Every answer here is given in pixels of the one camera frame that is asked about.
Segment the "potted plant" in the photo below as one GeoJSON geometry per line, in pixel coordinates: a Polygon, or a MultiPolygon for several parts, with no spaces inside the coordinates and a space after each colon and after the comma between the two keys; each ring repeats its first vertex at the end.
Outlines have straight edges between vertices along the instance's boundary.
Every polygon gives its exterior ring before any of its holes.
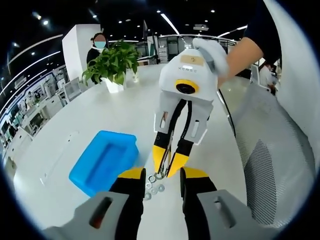
{"type": "Polygon", "coordinates": [[[96,59],[88,63],[87,70],[82,73],[82,80],[88,85],[88,80],[93,77],[97,83],[105,82],[110,93],[123,91],[126,88],[127,69],[131,69],[134,75],[137,73],[138,56],[133,45],[119,40],[110,48],[103,49],[96,59]]]}

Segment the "green plant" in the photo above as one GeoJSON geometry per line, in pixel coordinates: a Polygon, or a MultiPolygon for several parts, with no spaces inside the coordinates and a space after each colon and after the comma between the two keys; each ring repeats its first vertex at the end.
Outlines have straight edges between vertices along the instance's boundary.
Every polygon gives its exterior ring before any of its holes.
{"type": "Polygon", "coordinates": [[[88,85],[88,80],[91,77],[97,83],[101,82],[100,78],[102,77],[123,85],[127,69],[132,69],[134,73],[137,73],[138,56],[139,53],[135,46],[119,40],[112,44],[109,49],[103,49],[96,59],[88,63],[87,70],[82,73],[82,80],[88,85]]]}

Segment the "black ceiling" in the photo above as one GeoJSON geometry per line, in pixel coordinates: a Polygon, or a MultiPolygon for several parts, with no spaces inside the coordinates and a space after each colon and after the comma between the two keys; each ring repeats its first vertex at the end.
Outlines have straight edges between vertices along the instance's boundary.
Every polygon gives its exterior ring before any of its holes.
{"type": "MultiPolygon", "coordinates": [[[[33,1],[30,1],[25,14],[19,18],[19,24],[15,25],[11,39],[11,43],[16,43],[19,47],[11,45],[7,51],[8,60],[39,41],[65,35],[75,24],[100,23],[109,40],[141,41],[143,20],[151,33],[175,34],[158,10],[166,14],[180,34],[198,34],[199,31],[193,30],[193,26],[203,24],[207,25],[209,30],[201,34],[218,36],[246,25],[254,12],[255,3],[255,0],[42,0],[35,1],[33,5],[33,1]],[[38,13],[41,20],[38,20],[33,12],[38,13]]],[[[224,38],[238,40],[242,34],[243,30],[238,30],[224,38]]],[[[62,38],[57,37],[31,48],[10,63],[9,68],[6,64],[2,66],[2,88],[23,69],[50,54],[61,51],[36,63],[23,75],[30,75],[29,78],[32,78],[45,69],[51,71],[54,66],[63,65],[62,38]]],[[[12,82],[0,96],[0,109],[14,93],[12,82]]]]}

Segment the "white pillar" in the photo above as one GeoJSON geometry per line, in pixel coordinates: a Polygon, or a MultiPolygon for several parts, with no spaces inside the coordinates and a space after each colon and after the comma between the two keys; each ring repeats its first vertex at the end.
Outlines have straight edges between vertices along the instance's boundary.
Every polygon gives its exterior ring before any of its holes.
{"type": "Polygon", "coordinates": [[[156,48],[157,53],[159,54],[158,37],[154,36],[154,38],[153,38],[153,36],[148,36],[146,38],[146,40],[147,40],[147,44],[148,44],[148,55],[149,56],[155,55],[155,48],[156,48]]]}
{"type": "Polygon", "coordinates": [[[100,32],[100,24],[78,24],[62,39],[63,57],[70,81],[75,78],[81,80],[82,73],[87,69],[91,38],[100,32]]]}

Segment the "white chair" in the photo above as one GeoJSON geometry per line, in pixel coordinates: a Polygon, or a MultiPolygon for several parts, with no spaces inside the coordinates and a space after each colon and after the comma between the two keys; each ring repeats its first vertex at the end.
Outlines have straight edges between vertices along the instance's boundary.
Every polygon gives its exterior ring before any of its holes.
{"type": "Polygon", "coordinates": [[[266,89],[268,92],[271,92],[271,90],[268,87],[262,86],[260,83],[260,74],[259,74],[259,67],[257,65],[252,64],[251,65],[251,83],[255,83],[259,87],[266,89]]]}
{"type": "Polygon", "coordinates": [[[82,91],[80,88],[79,78],[75,78],[63,85],[63,91],[67,103],[78,97],[82,91]]]}

